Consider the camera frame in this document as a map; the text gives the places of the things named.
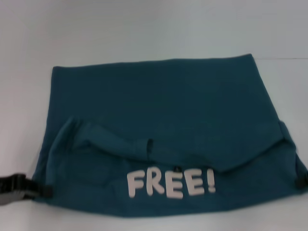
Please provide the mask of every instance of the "fabric bag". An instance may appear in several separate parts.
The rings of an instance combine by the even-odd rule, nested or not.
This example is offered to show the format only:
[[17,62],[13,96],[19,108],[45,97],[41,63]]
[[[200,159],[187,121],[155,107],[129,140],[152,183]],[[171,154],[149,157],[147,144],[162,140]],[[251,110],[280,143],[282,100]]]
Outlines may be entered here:
[[92,213],[214,212],[305,192],[252,55],[54,67],[33,179]]

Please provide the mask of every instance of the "drawstring bag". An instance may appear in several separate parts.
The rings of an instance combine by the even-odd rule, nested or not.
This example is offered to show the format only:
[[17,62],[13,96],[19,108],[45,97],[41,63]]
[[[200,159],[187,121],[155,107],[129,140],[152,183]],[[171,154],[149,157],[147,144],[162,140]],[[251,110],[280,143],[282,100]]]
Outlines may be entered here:
[[252,55],[55,67],[39,202],[151,217],[303,193],[307,169]]

